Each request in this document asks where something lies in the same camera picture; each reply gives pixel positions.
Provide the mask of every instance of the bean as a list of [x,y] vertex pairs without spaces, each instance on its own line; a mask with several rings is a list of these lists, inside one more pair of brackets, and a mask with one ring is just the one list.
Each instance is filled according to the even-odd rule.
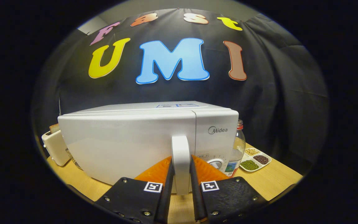
[[254,161],[252,161],[252,160],[246,160],[246,161],[240,163],[240,165],[243,166],[247,170],[256,170],[259,168],[259,166],[256,165],[256,163],[254,163]]
[[263,165],[265,165],[267,162],[269,162],[269,159],[262,155],[254,156],[254,159]]
[[259,151],[258,151],[258,150],[255,150],[255,149],[252,149],[252,148],[248,148],[248,149],[246,149],[246,153],[247,153],[248,155],[250,155],[250,156],[253,156],[253,155],[259,153]]

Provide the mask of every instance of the red bean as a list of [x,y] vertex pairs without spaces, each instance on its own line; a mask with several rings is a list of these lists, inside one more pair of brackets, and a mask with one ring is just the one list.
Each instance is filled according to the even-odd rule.
[[258,156],[254,156],[254,159],[258,162],[260,162],[261,164],[265,165],[266,163],[269,162],[269,159],[262,156],[262,155],[258,155]]

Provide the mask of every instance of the table surface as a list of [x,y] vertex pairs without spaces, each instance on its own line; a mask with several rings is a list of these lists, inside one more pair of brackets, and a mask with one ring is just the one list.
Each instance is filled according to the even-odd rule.
[[[49,157],[48,164],[56,175],[65,183],[70,184],[91,200],[98,200],[111,185],[88,177],[74,163],[68,161],[65,166],[58,166]],[[290,185],[301,180],[302,175],[272,158],[272,161],[260,170],[246,172],[239,167],[235,177],[243,177],[266,200],[271,200],[282,193]],[[169,224],[194,224],[193,196],[171,195],[169,206]]]

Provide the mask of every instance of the white tray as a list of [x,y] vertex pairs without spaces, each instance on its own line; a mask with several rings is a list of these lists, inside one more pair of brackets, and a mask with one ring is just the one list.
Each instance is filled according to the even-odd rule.
[[[253,156],[250,156],[250,155],[248,155],[247,153],[244,153],[243,159],[241,160],[240,163],[242,163],[242,162],[244,162],[244,161],[246,161],[246,160],[252,160],[256,165],[258,165],[259,168],[258,168],[258,169],[254,169],[254,170],[247,170],[246,168],[244,168],[244,167],[241,166],[241,164],[240,164],[240,167],[241,167],[243,170],[245,170],[245,171],[247,171],[247,172],[255,172],[255,171],[261,169],[262,167],[267,166],[267,165],[272,161],[272,158],[271,158],[270,156],[268,156],[267,154],[263,153],[261,150],[258,150],[258,151],[259,151],[259,152],[258,152],[257,154],[255,154],[255,155],[253,155]],[[267,162],[265,165],[263,165],[263,164],[261,164],[260,162],[258,162],[256,159],[253,158],[254,156],[258,156],[258,155],[261,155],[261,156],[266,157],[266,158],[268,159],[268,162]]]

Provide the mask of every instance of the blue letter m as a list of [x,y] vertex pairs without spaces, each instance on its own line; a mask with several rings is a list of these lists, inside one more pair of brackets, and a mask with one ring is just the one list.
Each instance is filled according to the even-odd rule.
[[209,73],[205,71],[201,56],[203,40],[197,38],[182,39],[171,52],[161,41],[150,41],[140,45],[143,49],[142,71],[136,83],[156,82],[158,75],[154,73],[154,62],[166,80],[172,78],[175,68],[182,60],[182,70],[178,72],[180,80],[206,80]]

